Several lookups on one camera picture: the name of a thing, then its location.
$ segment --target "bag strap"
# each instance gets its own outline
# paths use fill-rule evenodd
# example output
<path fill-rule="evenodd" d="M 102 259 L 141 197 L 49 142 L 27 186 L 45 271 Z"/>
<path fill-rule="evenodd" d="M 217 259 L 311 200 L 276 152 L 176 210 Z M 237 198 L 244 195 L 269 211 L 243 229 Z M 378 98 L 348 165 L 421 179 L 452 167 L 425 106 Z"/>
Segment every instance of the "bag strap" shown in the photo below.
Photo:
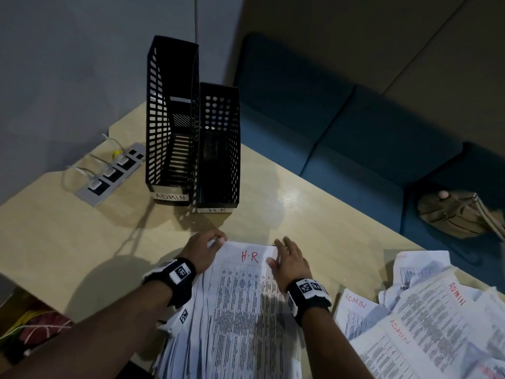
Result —
<path fill-rule="evenodd" d="M 496 220 L 496 218 L 491 215 L 491 213 L 489 213 L 489 210 L 484 205 L 482 200 L 479 198 L 477 193 L 473 194 L 472 199 L 475 202 L 475 205 L 477 206 L 480 215 L 484 218 L 484 220 L 489 225 L 491 230 L 493 230 L 496 233 L 496 235 L 498 236 L 498 238 L 502 240 L 502 242 L 505 242 L 505 228 L 503 228 L 502 224 L 499 223 Z"/>

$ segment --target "blue sofa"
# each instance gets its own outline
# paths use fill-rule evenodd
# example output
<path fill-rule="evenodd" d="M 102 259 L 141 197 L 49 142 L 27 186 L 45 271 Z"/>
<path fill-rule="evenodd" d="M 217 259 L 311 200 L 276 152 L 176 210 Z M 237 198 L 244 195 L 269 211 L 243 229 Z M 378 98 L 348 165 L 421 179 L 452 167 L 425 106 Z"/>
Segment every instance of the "blue sofa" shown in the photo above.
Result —
<path fill-rule="evenodd" d="M 416 209 L 421 194 L 442 188 L 505 208 L 505 160 L 260 34 L 244 39 L 235 84 L 243 144 L 420 246 L 449 250 L 453 265 L 505 291 L 494 235 L 458 240 Z"/>

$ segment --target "wristband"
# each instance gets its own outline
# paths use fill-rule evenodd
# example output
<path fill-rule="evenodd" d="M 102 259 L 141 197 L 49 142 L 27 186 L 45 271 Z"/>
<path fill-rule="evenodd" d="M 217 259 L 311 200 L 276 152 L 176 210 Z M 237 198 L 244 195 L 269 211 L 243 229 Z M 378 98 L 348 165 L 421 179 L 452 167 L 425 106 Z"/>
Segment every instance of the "wristband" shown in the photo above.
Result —
<path fill-rule="evenodd" d="M 179 308 L 191 299 L 191 286 L 196 277 L 193 263 L 186 258 L 176 258 L 162 263 L 157 268 L 144 274 L 142 284 L 160 280 L 172 289 L 169 306 Z"/>
<path fill-rule="evenodd" d="M 287 286 L 287 304 L 296 323 L 301 326 L 301 319 L 308 309 L 321 307 L 328 310 L 331 300 L 324 286 L 317 280 L 302 278 Z"/>

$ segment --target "beige bag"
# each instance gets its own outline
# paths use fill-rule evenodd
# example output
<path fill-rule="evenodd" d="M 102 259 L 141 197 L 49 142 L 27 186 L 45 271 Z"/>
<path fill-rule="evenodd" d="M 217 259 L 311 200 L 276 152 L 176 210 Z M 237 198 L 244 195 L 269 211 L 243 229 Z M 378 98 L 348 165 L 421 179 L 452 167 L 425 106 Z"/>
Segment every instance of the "beige bag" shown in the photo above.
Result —
<path fill-rule="evenodd" d="M 457 238 L 468 238 L 494 231 L 505 242 L 505 221 L 501 210 L 488 210 L 477 193 L 449 191 L 426 194 L 418 202 L 422 220 Z"/>

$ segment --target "black mesh file holder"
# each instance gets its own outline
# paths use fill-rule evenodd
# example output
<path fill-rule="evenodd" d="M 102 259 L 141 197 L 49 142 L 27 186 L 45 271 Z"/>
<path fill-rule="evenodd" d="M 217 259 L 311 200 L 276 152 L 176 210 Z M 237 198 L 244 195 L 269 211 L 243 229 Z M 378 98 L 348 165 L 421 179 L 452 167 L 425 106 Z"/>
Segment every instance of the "black mesh file holder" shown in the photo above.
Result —
<path fill-rule="evenodd" d="M 198 99 L 198 45 L 155 36 L 148 53 L 145 182 L 156 203 L 189 204 Z"/>
<path fill-rule="evenodd" d="M 238 88 L 202 82 L 199 102 L 193 205 L 200 213 L 229 213 L 240 195 Z"/>

